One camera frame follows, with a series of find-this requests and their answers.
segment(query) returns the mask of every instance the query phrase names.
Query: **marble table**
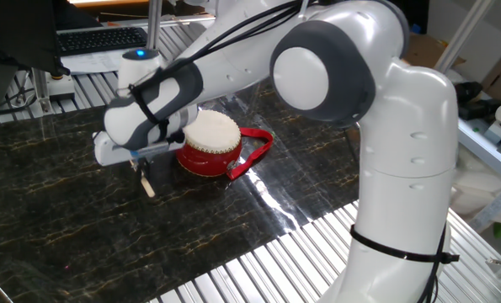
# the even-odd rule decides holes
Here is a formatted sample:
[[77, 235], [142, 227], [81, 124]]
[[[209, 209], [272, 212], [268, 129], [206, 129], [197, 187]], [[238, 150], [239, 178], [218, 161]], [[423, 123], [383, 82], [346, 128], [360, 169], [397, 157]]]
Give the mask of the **marble table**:
[[[135, 302], [357, 199], [358, 133], [293, 114], [269, 82], [203, 104], [274, 133], [234, 182], [156, 157], [148, 198], [129, 163], [100, 167], [103, 108], [0, 125], [0, 286], [14, 302]], [[243, 142], [242, 157], [262, 144]]]

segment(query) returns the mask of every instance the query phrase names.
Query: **metal grating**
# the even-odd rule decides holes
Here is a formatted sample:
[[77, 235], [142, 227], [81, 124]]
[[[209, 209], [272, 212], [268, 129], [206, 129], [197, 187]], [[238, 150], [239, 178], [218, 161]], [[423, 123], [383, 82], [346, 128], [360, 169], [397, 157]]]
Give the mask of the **metal grating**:
[[[315, 302], [344, 270], [358, 202], [323, 216], [149, 303]], [[501, 302], [501, 283], [484, 263], [501, 256], [452, 210], [451, 250], [437, 302]]]

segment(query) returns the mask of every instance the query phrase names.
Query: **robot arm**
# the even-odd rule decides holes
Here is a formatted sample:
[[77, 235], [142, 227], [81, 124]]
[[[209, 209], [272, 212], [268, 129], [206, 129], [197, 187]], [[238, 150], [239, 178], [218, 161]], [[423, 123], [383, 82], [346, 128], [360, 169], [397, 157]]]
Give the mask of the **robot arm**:
[[[359, 122], [357, 233], [406, 256], [430, 260], [440, 246], [456, 160], [452, 84], [438, 72], [400, 60], [408, 26], [389, 2], [313, 5], [296, 17], [300, 3], [233, 4], [176, 62], [111, 102], [104, 116], [106, 132], [95, 138], [97, 158], [103, 146], [132, 157], [176, 148], [164, 139], [193, 121], [196, 110], [190, 105], [271, 76], [280, 99], [298, 113], [344, 125]], [[217, 51], [204, 50], [212, 41], [237, 37], [230, 30], [241, 20], [277, 7], [282, 9], [275, 15], [291, 18]], [[241, 31], [251, 28], [247, 24]], [[136, 66], [122, 68], [120, 75]], [[349, 263], [322, 302], [416, 302], [422, 293], [431, 293], [434, 264], [353, 240]]]

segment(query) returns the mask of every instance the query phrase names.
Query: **red drum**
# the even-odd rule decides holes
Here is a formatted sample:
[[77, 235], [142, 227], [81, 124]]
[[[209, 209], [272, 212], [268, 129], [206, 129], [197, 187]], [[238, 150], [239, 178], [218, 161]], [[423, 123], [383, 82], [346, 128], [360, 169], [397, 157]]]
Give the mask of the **red drum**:
[[[227, 173], [232, 180], [246, 172], [253, 160], [268, 151], [273, 136], [265, 130], [246, 129], [228, 116], [212, 110], [202, 110], [196, 121], [183, 129], [186, 143], [176, 151], [177, 159], [183, 167], [205, 177], [215, 177]], [[256, 150], [249, 159], [237, 166], [241, 156], [241, 136], [263, 137], [267, 144]]]

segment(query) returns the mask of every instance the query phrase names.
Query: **computer keyboard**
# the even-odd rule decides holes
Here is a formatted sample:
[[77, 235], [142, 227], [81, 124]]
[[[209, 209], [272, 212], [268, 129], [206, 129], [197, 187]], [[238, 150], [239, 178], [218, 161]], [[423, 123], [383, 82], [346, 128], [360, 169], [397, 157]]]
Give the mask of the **computer keyboard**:
[[147, 33], [142, 28], [107, 28], [57, 34], [60, 56], [143, 47]]

